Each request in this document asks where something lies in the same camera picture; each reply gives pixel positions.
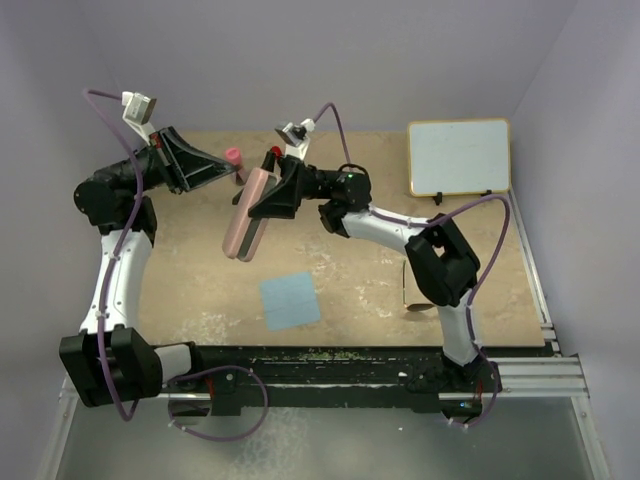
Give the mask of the small whiteboard wooden frame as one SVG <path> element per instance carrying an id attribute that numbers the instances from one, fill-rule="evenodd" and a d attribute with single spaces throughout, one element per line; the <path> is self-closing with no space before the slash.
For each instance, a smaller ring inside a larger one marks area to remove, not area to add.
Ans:
<path id="1" fill-rule="evenodd" d="M 511 125 L 505 118 L 410 123 L 410 193 L 436 197 L 509 191 L 510 140 Z"/>

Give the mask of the gold aviator sunglasses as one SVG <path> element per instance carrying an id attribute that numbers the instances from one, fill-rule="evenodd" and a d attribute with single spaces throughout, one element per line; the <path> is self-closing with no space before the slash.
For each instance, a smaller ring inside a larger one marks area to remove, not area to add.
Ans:
<path id="1" fill-rule="evenodd" d="M 408 312 L 425 312 L 434 305 L 421 293 L 414 277 L 414 272 L 407 259 L 402 263 L 401 270 L 402 302 Z"/>

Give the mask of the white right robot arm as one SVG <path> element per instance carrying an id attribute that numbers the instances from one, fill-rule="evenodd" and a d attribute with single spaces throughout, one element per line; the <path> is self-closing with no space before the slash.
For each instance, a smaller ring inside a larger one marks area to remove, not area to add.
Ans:
<path id="1" fill-rule="evenodd" d="M 452 215 L 426 220 L 376 208 L 368 171 L 343 164 L 318 169 L 292 155 L 267 153 L 251 171 L 238 207 L 253 225 L 267 219 L 292 219 L 304 200 L 319 201 L 325 230 L 367 240 L 405 256 L 421 294 L 437 308 L 443 334 L 446 383 L 467 391 L 480 379 L 477 362 L 484 352 L 473 318 L 473 302 L 486 275 Z"/>

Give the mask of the aluminium frame rail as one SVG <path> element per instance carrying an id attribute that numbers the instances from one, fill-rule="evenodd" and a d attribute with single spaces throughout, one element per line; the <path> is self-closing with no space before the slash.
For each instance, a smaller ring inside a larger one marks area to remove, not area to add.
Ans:
<path id="1" fill-rule="evenodd" d="M 502 396 L 510 398 L 588 398 L 589 388 L 577 354 L 565 356 L 551 322 L 541 324 L 545 350 L 540 354 L 499 356 Z"/>

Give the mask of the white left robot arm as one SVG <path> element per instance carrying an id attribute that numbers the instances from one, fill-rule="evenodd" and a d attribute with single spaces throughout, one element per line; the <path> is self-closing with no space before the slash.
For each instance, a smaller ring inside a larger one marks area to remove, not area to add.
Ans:
<path id="1" fill-rule="evenodd" d="M 204 384 L 206 369 L 194 343 L 153 346 L 137 330 L 157 231 L 146 193 L 160 186 L 191 192 L 236 170 L 168 127 L 152 133 L 132 158 L 96 170 L 76 187 L 77 209 L 101 235 L 101 264 L 88 313 L 78 334 L 62 338 L 59 356 L 85 406 L 153 398 L 170 380 L 184 392 Z"/>

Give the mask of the pink glasses case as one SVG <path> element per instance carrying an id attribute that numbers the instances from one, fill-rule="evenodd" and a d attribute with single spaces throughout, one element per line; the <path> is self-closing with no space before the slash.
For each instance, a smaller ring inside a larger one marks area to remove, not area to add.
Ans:
<path id="1" fill-rule="evenodd" d="M 222 250 L 228 258 L 243 262 L 249 262 L 253 259 L 266 230 L 268 220 L 251 218 L 249 209 L 272 190 L 279 181 L 278 175 L 262 168 L 251 170 L 222 244 Z"/>

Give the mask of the blue cleaning cloth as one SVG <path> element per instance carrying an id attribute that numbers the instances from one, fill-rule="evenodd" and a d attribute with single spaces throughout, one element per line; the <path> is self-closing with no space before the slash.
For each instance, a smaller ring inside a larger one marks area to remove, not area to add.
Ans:
<path id="1" fill-rule="evenodd" d="M 260 284 L 260 294 L 269 331 L 309 325 L 321 319 L 309 272 L 265 280 Z"/>

